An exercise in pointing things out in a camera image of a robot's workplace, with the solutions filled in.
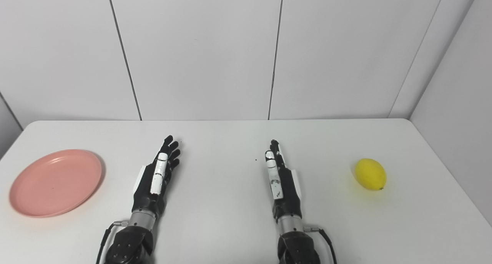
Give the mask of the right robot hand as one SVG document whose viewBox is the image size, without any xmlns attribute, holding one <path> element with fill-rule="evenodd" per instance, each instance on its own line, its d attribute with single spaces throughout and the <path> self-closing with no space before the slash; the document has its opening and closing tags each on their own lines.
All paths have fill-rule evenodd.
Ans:
<svg viewBox="0 0 492 264">
<path fill-rule="evenodd" d="M 265 161 L 274 200 L 272 211 L 275 221 L 278 222 L 283 216 L 302 218 L 297 175 L 285 164 L 285 157 L 277 140 L 271 140 L 269 150 L 265 152 Z"/>
</svg>

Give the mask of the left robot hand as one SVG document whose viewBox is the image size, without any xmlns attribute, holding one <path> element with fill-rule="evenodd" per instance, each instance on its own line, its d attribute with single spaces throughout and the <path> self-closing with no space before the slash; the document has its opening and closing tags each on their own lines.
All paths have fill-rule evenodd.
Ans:
<svg viewBox="0 0 492 264">
<path fill-rule="evenodd" d="M 160 217 L 165 209 L 165 192 L 173 170 L 179 165 L 179 142 L 172 135 L 165 138 L 153 162 L 145 166 L 133 195 L 132 211 L 149 211 Z"/>
</svg>

